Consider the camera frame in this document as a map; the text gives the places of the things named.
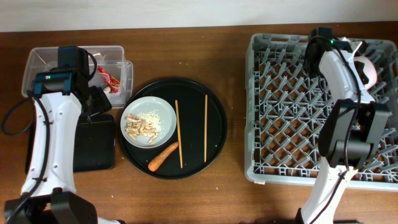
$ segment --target bowl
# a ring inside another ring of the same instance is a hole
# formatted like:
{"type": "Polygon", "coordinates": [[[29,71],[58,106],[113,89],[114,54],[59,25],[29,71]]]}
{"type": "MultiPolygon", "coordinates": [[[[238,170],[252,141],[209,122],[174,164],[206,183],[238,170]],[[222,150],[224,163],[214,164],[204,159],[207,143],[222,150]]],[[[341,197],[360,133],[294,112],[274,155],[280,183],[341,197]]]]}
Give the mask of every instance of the bowl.
{"type": "Polygon", "coordinates": [[[172,106],[167,101],[154,96],[142,97],[131,102],[123,111],[120,119],[120,128],[124,138],[133,146],[143,149],[160,146],[169,140],[175,131],[176,124],[177,118],[172,106]],[[159,132],[158,137],[150,144],[148,144],[150,137],[140,135],[134,140],[124,130],[127,125],[127,114],[138,115],[141,112],[150,111],[155,111],[159,115],[160,121],[162,122],[162,130],[159,132]]]}

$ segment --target white wall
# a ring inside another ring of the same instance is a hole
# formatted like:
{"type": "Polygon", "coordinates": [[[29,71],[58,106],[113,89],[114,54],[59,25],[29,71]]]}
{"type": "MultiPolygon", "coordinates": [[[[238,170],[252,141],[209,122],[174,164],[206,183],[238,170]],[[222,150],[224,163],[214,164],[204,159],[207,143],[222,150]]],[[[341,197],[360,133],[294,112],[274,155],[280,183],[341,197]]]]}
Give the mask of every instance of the white wall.
{"type": "Polygon", "coordinates": [[[395,0],[0,0],[0,32],[398,20],[395,0]]]}

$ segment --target round black tray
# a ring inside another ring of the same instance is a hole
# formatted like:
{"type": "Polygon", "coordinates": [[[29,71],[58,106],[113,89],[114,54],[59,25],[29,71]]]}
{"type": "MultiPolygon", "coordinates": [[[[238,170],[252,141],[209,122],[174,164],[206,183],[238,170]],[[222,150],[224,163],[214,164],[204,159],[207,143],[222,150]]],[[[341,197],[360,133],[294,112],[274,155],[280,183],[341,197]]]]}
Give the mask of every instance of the round black tray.
{"type": "Polygon", "coordinates": [[[155,172],[148,163],[167,146],[178,141],[177,128],[173,136],[163,145],[152,149],[141,149],[128,143],[119,128],[119,142],[126,157],[138,169],[161,179],[181,179],[197,174],[209,166],[221,152],[227,134],[225,110],[219,99],[207,87],[185,78],[167,78],[147,85],[126,103],[126,107],[143,96],[164,99],[175,110],[178,100],[180,116],[183,168],[176,149],[155,172]],[[208,95],[207,160],[204,162],[205,95],[208,95]]]}

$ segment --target wooden chopstick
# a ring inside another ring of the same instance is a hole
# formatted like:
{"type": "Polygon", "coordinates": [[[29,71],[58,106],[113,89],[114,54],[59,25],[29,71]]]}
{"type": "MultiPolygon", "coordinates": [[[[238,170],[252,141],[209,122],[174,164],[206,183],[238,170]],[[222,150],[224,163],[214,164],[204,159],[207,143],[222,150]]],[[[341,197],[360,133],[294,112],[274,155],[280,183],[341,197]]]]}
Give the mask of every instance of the wooden chopstick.
{"type": "Polygon", "coordinates": [[[205,162],[207,158],[207,95],[205,96],[205,162]]]}
{"type": "Polygon", "coordinates": [[[178,116],[178,101],[177,100],[175,100],[175,111],[177,112],[178,149],[180,151],[180,165],[181,165],[181,169],[182,169],[182,145],[181,145],[180,117],[178,116]]]}

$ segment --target plastic bin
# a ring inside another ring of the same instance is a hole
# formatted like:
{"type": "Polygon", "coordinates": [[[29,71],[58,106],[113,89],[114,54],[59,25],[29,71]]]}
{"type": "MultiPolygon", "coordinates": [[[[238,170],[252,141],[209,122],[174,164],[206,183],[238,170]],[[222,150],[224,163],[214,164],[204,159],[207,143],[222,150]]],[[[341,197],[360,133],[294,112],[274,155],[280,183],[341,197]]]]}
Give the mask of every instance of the plastic bin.
{"type": "MultiPolygon", "coordinates": [[[[368,92],[392,114],[375,158],[358,171],[349,188],[398,191],[397,49],[389,40],[365,41],[369,47],[363,56],[378,75],[368,92]]],[[[303,69],[307,42],[302,35],[254,34],[247,49],[244,174],[257,184],[315,183],[318,135],[333,100],[326,80],[310,79],[303,69]]]]}
{"type": "MultiPolygon", "coordinates": [[[[97,64],[101,65],[113,77],[120,81],[120,90],[117,93],[106,94],[113,108],[122,108],[132,93],[133,67],[132,63],[124,58],[124,49],[121,46],[82,46],[94,55],[97,64]]],[[[89,58],[90,72],[94,65],[89,58]]],[[[32,90],[32,82],[39,72],[49,71],[58,66],[58,47],[37,47],[30,51],[26,63],[24,79],[22,82],[22,95],[27,97],[26,91],[32,90]]],[[[106,87],[104,80],[98,72],[89,86],[106,87]]]]}

